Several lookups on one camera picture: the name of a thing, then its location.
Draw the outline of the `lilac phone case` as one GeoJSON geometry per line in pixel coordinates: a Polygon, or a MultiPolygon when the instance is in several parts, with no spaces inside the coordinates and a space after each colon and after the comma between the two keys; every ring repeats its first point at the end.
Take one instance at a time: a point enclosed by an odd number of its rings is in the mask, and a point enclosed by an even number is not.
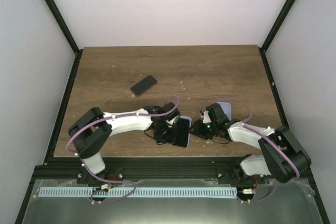
{"type": "Polygon", "coordinates": [[[190,128],[192,119],[188,116],[181,116],[177,122],[176,145],[186,148],[190,141],[190,128]]]}

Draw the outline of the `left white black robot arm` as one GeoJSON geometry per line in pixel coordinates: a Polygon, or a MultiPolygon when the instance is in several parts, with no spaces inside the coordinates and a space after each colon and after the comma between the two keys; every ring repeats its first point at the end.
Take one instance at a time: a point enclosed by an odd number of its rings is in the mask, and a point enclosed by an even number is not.
{"type": "Polygon", "coordinates": [[[152,130],[158,144],[169,143],[174,141],[171,130],[179,117],[180,112],[173,102],[163,107],[145,106],[123,113],[107,113],[94,107],[69,128],[70,140],[66,150],[81,159],[95,184],[102,184],[107,178],[107,170],[101,149],[109,137],[130,131],[152,130]]]}

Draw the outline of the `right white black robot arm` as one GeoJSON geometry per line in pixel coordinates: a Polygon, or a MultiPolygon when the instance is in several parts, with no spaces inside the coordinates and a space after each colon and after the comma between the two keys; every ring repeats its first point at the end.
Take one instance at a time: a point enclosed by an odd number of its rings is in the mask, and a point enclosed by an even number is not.
{"type": "Polygon", "coordinates": [[[226,102],[209,105],[200,111],[200,117],[193,123],[191,134],[205,140],[219,137],[261,150],[261,155],[246,157],[233,170],[238,183],[248,182],[252,175],[266,175],[284,184],[311,166],[310,156],[286,126],[262,128],[232,119],[231,105],[226,102]]]}

